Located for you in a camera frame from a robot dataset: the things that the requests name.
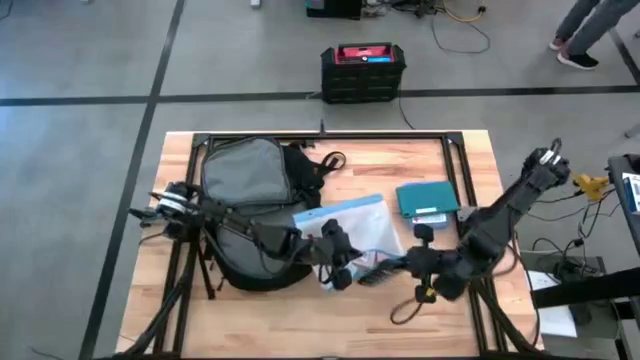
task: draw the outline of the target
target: person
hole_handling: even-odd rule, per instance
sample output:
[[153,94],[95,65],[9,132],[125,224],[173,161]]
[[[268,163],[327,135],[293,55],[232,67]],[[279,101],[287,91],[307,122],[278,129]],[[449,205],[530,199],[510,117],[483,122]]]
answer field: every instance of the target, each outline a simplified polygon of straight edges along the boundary
[[[620,18],[639,2],[640,0],[604,0],[598,6],[600,0],[577,0],[558,27],[556,37],[549,43],[549,48],[558,51],[556,58],[565,65],[581,70],[595,69],[598,60],[589,56],[587,50],[609,29],[616,26]],[[576,33],[596,6],[593,16]]]

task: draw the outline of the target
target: teal folder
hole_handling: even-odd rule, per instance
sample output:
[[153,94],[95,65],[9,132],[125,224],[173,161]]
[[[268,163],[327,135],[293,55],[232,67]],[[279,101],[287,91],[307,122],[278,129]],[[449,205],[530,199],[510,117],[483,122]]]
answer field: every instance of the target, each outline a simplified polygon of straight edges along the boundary
[[454,212],[459,209],[448,181],[409,183],[396,188],[403,218]]

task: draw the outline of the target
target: clear plastic bag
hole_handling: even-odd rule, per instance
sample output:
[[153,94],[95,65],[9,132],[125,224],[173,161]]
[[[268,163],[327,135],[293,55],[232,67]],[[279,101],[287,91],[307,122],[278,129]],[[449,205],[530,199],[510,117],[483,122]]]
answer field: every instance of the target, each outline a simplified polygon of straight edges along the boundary
[[[308,210],[293,216],[303,237],[309,234],[322,236],[322,225],[330,219],[336,219],[349,234],[351,246],[364,253],[361,258],[347,266],[354,281],[380,261],[405,254],[398,233],[393,227],[389,208],[380,194]],[[319,267],[315,266],[314,271],[317,274]],[[322,286],[327,290],[332,288],[331,284]]]

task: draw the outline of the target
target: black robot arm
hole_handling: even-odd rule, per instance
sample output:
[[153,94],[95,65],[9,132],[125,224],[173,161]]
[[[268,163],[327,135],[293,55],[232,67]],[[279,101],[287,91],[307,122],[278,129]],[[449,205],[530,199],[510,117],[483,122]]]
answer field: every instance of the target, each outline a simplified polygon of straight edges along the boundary
[[462,224],[454,261],[441,267],[433,287],[448,300],[458,298],[470,279],[489,275],[500,261],[513,228],[546,190],[569,178],[569,162],[559,155],[560,140],[538,148],[525,160],[520,178],[491,206],[473,212]]
[[[216,248],[215,239],[207,229],[223,226],[251,241],[267,257],[289,264],[324,265],[332,269],[330,280],[336,290],[351,284],[347,264],[362,253],[351,246],[349,235],[334,219],[322,226],[322,236],[302,238],[299,229],[289,226],[265,225],[241,215],[224,202],[206,196],[196,185],[170,183],[164,193],[151,193],[159,200],[155,209],[130,213],[141,220],[141,226],[151,220],[167,222],[164,234],[174,240],[187,238],[192,229],[207,233],[206,241]],[[198,197],[198,202],[191,199]]]
[[[476,210],[460,224],[461,240],[456,249],[432,249],[433,230],[417,225],[414,235],[422,239],[421,246],[412,247],[400,259],[381,262],[358,282],[375,284],[384,274],[403,269],[421,280],[415,291],[419,303],[434,302],[436,293],[447,300],[460,297],[470,281],[491,275],[513,237],[514,226],[540,195],[567,182],[569,162],[559,155],[560,147],[556,139],[551,148],[534,150],[525,160],[520,178],[491,206]],[[433,274],[439,276],[431,284]]]

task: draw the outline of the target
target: gray backpack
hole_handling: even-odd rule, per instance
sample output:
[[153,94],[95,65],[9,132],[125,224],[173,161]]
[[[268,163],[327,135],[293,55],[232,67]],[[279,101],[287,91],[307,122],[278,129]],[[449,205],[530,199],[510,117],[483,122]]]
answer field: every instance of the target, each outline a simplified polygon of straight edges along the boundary
[[[320,207],[323,177],[346,162],[340,152],[328,154],[320,164],[312,162],[303,147],[258,137],[214,143],[202,162],[203,191],[258,222],[293,227],[292,215]],[[248,237],[224,226],[207,231],[214,246],[207,243],[205,254],[215,258],[224,278],[236,288],[278,290],[311,272],[309,265],[267,257]]]

